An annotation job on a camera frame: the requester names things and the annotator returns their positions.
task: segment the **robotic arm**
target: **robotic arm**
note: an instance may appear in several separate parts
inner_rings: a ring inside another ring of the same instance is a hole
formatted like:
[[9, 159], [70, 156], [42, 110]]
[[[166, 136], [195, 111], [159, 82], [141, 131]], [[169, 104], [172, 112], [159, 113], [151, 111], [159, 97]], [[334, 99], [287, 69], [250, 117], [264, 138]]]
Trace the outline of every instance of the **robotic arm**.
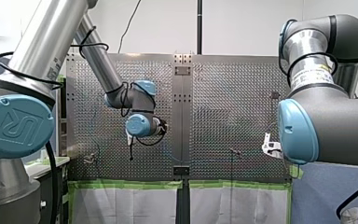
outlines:
[[[291, 92], [279, 103], [284, 156], [358, 165], [358, 20], [337, 15], [285, 25], [280, 56]], [[326, 60], [330, 57], [333, 69]]]
[[155, 84], [121, 80], [100, 43], [87, 10], [95, 0], [43, 0], [9, 62], [0, 75], [0, 159], [16, 159], [39, 150], [55, 127], [51, 95], [72, 40], [80, 44], [113, 108], [131, 108], [127, 132], [135, 137], [165, 134], [163, 120], [154, 117]]

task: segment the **black cable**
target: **black cable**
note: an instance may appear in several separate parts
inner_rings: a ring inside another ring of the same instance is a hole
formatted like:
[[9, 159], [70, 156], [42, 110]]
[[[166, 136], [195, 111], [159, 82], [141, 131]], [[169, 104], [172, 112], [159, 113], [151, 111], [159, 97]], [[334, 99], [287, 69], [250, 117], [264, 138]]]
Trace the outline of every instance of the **black cable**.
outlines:
[[96, 26], [92, 26], [91, 29], [89, 29], [89, 31], [86, 33], [86, 35], [84, 36], [83, 40], [80, 42], [80, 44], [78, 45], [71, 45], [71, 47], [79, 47], [79, 53], [80, 56], [84, 59], [86, 59], [86, 56], [84, 56], [83, 54], [83, 47], [94, 47], [94, 46], [104, 46], [105, 50], [108, 51], [109, 50], [109, 45], [105, 44], [105, 43], [91, 43], [91, 44], [85, 44], [87, 39], [90, 37], [91, 33], [93, 31], [95, 31], [97, 29]]
[[127, 24], [127, 28], [126, 28], [126, 31], [124, 31], [124, 34], [121, 36], [121, 39], [120, 39], [120, 46], [118, 47], [118, 51], [117, 53], [120, 53], [121, 52], [121, 47], [123, 46], [123, 39], [124, 39], [124, 36], [127, 34], [127, 32], [129, 31], [130, 29], [130, 25], [131, 25], [131, 22], [132, 22], [132, 19], [133, 19], [133, 16], [135, 15], [136, 13], [136, 10], [138, 10], [138, 6], [139, 4], [141, 3], [142, 0], [139, 0], [138, 3], [136, 4], [136, 7], [135, 9], [133, 10], [132, 12], [132, 15], [130, 17], [130, 20], [129, 20], [129, 23]]
[[51, 147], [51, 143], [46, 143], [46, 151], [48, 152], [48, 159], [50, 160], [50, 169], [51, 169], [51, 184], [52, 184], [52, 208], [51, 208], [51, 218], [50, 223], [55, 224], [57, 213], [58, 213], [58, 171], [57, 165], [54, 157], [54, 151]]
[[338, 70], [338, 60], [333, 54], [326, 53], [326, 52], [312, 52], [312, 53], [304, 54], [304, 55], [301, 55], [300, 57], [298, 57], [297, 59], [295, 59], [295, 61], [292, 62], [292, 64], [290, 64], [290, 67], [287, 70], [287, 74], [288, 74], [287, 75], [287, 84], [289, 84], [289, 87], [291, 86], [290, 76], [291, 76], [293, 68], [296, 66], [296, 64], [298, 64], [301, 60], [309, 58], [314, 55], [323, 55], [323, 56], [329, 57], [331, 62], [334, 64], [334, 69], [333, 69], [333, 72], [331, 73], [331, 76], [333, 76], [336, 73], [336, 71]]
[[151, 143], [151, 144], [147, 144], [147, 143], [142, 142], [138, 137], [135, 137], [135, 138], [141, 145], [144, 145], [146, 147], [152, 147], [152, 146], [155, 146], [158, 143], [160, 143], [162, 141], [162, 139], [164, 138], [164, 136], [165, 136], [165, 133], [161, 135], [161, 137], [157, 140], [157, 142]]
[[331, 73], [331, 75], [333, 76], [337, 69], [338, 69], [338, 60], [337, 58], [330, 54], [330, 53], [326, 53], [326, 52], [313, 52], [313, 53], [308, 53], [308, 54], [305, 54], [305, 55], [302, 55], [301, 57], [297, 58], [294, 62], [292, 62], [292, 64], [289, 66], [289, 69], [286, 71], [284, 71], [283, 69], [283, 66], [282, 66], [282, 58], [283, 58], [283, 45], [284, 45], [284, 39], [286, 38], [286, 31], [287, 29], [289, 28], [289, 26], [293, 23], [293, 22], [296, 22], [297, 20], [289, 20], [286, 22], [286, 24], [283, 26], [283, 29], [282, 29], [282, 32], [280, 33], [280, 45], [279, 45], [279, 53], [278, 53], [278, 65], [279, 65], [279, 68], [281, 69], [281, 71], [286, 75], [287, 77], [287, 84], [289, 85], [289, 87], [291, 86], [291, 82], [290, 82], [290, 76], [291, 76], [291, 73], [292, 73], [292, 70], [293, 68], [295, 67], [295, 65], [297, 63], [299, 63], [301, 60], [305, 59], [305, 58], [308, 58], [310, 56], [313, 56], [313, 55], [323, 55], [323, 56], [326, 56], [326, 57], [329, 57], [331, 62], [334, 64], [334, 70], [333, 72]]
[[356, 190], [347, 200], [345, 200], [336, 210], [336, 215], [339, 219], [341, 219], [341, 211], [344, 207], [346, 207], [349, 203], [355, 200], [358, 197], [358, 190]]
[[[6, 53], [1, 53], [0, 58], [3, 58], [3, 57], [8, 56], [8, 55], [13, 55], [13, 53], [14, 53], [13, 51], [6, 52]], [[9, 71], [11, 74], [13, 74], [15, 76], [26, 77], [26, 78], [29, 78], [29, 79], [32, 79], [32, 80], [35, 80], [35, 81], [38, 81], [38, 82], [43, 82], [43, 83], [48, 83], [48, 84], [51, 84], [51, 85], [55, 85], [56, 87], [53, 87], [52, 88], [53, 90], [57, 90], [57, 89], [60, 89], [60, 88], [63, 87], [63, 84], [61, 82], [45, 80], [45, 79], [41, 79], [41, 78], [38, 78], [38, 77], [32, 77], [30, 75], [24, 74], [22, 72], [19, 72], [19, 71], [16, 71], [16, 70], [10, 68], [9, 66], [5, 65], [4, 63], [2, 63], [1, 61], [0, 61], [0, 66], [2, 68], [4, 68], [5, 70]]]
[[132, 147], [133, 147], [133, 137], [131, 138], [131, 142], [130, 142], [130, 161], [133, 161]]
[[122, 85], [125, 85], [125, 90], [121, 92], [120, 95], [120, 102], [121, 102], [121, 108], [120, 108], [120, 115], [121, 117], [126, 117], [129, 113], [130, 113], [130, 109], [127, 108], [127, 111], [124, 113], [124, 108], [125, 108], [125, 104], [126, 104], [126, 100], [128, 99], [128, 95], [129, 95], [129, 83], [128, 82], [123, 82]]

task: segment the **perforated metal panel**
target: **perforated metal panel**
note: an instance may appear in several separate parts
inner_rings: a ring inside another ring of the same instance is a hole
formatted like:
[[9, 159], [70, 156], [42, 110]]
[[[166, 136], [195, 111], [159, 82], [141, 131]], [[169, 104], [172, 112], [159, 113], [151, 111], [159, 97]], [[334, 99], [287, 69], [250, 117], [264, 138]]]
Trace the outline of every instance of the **perforated metal panel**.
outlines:
[[[271, 99], [271, 92], [282, 97], [287, 93], [286, 79], [276, 60], [194, 57], [191, 178], [285, 180], [283, 162], [261, 150], [265, 131], [277, 116], [279, 100]], [[231, 149], [240, 151], [241, 156]]]
[[[112, 56], [123, 80], [153, 80], [157, 86], [155, 114], [171, 125], [172, 62], [171, 57]], [[134, 160], [125, 134], [125, 118], [119, 110], [103, 103], [103, 89], [88, 63], [75, 56], [68, 62], [68, 153], [72, 158], [72, 179], [113, 178], [131, 180], [172, 179], [172, 162], [165, 153], [171, 153], [171, 134], [155, 147], [135, 144]], [[157, 137], [145, 139], [155, 142]], [[95, 162], [85, 163], [87, 156], [95, 154]]]
[[[190, 179], [287, 182], [282, 160], [261, 150], [287, 93], [274, 57], [111, 55], [123, 80], [157, 84], [156, 115], [170, 130], [156, 147], [134, 147], [130, 161], [125, 119], [103, 104], [103, 90], [86, 61], [67, 66], [68, 153], [72, 179], [173, 179], [172, 167], [190, 165]], [[190, 74], [175, 74], [177, 66]], [[272, 91], [281, 99], [271, 100]], [[233, 156], [231, 149], [241, 152]], [[91, 153], [97, 161], [86, 164]]]

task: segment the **metal post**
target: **metal post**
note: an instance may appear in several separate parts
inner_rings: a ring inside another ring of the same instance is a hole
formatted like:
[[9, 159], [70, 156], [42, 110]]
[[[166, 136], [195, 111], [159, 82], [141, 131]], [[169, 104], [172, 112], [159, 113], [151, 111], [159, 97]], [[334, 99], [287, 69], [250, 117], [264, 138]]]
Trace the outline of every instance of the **metal post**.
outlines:
[[198, 2], [197, 12], [197, 54], [202, 54], [202, 0]]

